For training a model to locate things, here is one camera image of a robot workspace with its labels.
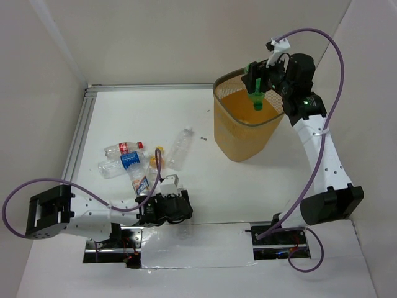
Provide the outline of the green plastic bottle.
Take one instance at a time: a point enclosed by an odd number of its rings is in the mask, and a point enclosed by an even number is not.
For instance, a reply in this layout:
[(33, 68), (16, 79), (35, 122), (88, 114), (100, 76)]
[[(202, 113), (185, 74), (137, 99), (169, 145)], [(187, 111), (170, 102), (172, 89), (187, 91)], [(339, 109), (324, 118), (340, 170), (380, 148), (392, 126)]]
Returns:
[(248, 94), (250, 100), (253, 103), (255, 111), (261, 111), (263, 109), (264, 93), (261, 91), (261, 77), (256, 80), (256, 92), (254, 94)]

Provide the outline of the orange label yellow cap bottle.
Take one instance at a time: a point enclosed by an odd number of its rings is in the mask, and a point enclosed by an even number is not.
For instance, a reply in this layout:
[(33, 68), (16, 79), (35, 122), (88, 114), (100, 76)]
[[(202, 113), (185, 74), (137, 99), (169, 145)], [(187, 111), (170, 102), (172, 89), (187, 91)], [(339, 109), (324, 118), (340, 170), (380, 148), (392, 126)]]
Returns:
[[(155, 149), (155, 151), (156, 151), (157, 149), (158, 149), (158, 150), (161, 152), (161, 154), (163, 155), (163, 153), (164, 153), (164, 148), (163, 148), (162, 146), (157, 146), (156, 149)], [(161, 166), (164, 167), (164, 160), (161, 160)], [(155, 180), (156, 180), (157, 174), (158, 174), (158, 167), (157, 167), (157, 163), (156, 163), (156, 155), (155, 155), (155, 152), (154, 152), (154, 153), (150, 156), (149, 164), (148, 164), (148, 167), (147, 167), (147, 169), (146, 169), (146, 176), (147, 176), (148, 180), (149, 180), (151, 183), (154, 183)]]

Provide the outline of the white blue label bottle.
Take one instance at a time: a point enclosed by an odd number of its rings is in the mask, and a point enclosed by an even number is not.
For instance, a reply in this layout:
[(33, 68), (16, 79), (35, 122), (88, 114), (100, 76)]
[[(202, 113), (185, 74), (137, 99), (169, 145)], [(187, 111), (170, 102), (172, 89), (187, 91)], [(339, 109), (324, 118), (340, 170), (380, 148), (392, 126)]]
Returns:
[(145, 172), (140, 168), (133, 168), (128, 171), (133, 190), (137, 197), (149, 194), (151, 190), (150, 183)]

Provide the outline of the clear bottle white cap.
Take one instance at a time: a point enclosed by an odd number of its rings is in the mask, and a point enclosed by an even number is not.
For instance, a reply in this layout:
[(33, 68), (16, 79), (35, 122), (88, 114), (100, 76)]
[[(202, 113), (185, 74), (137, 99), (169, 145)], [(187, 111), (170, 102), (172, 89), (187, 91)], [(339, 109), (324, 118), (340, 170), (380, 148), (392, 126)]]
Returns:
[(167, 155), (167, 166), (175, 171), (180, 171), (190, 150), (193, 139), (193, 128), (185, 127), (179, 132)]

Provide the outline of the blue label water bottle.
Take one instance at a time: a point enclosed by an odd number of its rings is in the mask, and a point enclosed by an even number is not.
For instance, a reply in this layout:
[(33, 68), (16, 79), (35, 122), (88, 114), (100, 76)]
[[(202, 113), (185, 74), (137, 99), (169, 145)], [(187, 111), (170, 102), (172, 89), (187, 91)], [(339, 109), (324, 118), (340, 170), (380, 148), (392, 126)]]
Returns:
[(127, 168), (137, 163), (149, 160), (149, 154), (145, 151), (133, 151), (121, 155), (116, 159), (102, 161), (98, 164), (100, 175), (105, 179), (112, 179), (127, 172)]

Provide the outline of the clear crushed plastic bottle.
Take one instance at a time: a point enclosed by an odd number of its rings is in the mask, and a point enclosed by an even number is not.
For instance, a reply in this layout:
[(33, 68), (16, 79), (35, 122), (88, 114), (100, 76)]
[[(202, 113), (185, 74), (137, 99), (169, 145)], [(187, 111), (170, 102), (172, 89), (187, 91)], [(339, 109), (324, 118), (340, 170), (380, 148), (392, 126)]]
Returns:
[(180, 240), (191, 238), (193, 231), (194, 228), (191, 222), (182, 222), (176, 225), (176, 236)]

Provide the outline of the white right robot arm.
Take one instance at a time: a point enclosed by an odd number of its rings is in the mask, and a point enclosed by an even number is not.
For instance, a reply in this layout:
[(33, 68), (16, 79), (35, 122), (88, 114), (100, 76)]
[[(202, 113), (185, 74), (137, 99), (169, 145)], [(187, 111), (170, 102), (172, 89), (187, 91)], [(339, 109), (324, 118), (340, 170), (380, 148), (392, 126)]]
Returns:
[(273, 217), (270, 235), (277, 243), (291, 238), (292, 228), (347, 219), (364, 198), (364, 190), (353, 185), (339, 159), (328, 127), (331, 115), (312, 90), (314, 73), (313, 58), (297, 53), (287, 64), (252, 62), (241, 78), (250, 96), (273, 91), (282, 98), (312, 170), (297, 201)]

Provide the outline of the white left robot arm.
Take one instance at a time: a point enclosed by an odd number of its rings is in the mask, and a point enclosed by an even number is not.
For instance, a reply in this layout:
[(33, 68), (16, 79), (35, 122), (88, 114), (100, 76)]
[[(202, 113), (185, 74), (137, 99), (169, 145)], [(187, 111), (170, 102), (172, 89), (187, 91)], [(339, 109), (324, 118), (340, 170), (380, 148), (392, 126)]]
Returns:
[(190, 219), (193, 208), (186, 190), (177, 194), (157, 193), (139, 209), (129, 211), (141, 196), (115, 204), (120, 211), (101, 204), (92, 197), (76, 196), (71, 186), (60, 185), (30, 198), (25, 236), (32, 240), (54, 237), (61, 233), (82, 236), (114, 248), (122, 242), (127, 227), (157, 227), (165, 223), (178, 224)]

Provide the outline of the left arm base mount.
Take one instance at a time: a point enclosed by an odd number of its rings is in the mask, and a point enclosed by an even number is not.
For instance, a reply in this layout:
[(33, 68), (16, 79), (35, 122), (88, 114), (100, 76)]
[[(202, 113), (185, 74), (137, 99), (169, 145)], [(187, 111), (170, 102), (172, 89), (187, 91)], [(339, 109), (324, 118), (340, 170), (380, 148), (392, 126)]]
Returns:
[(122, 263), (126, 268), (141, 269), (143, 227), (121, 226), (116, 238), (101, 242), (86, 241), (83, 263)]

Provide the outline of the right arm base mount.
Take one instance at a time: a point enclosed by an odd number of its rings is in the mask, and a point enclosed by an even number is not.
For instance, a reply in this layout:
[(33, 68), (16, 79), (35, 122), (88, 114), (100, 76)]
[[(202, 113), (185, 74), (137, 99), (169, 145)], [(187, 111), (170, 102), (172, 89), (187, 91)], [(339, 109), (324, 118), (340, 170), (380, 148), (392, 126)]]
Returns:
[(251, 237), (254, 260), (286, 260), (292, 258), (310, 258), (306, 235), (301, 230), (276, 232), (260, 240), (259, 234), (270, 229), (270, 223), (251, 223), (245, 232)]

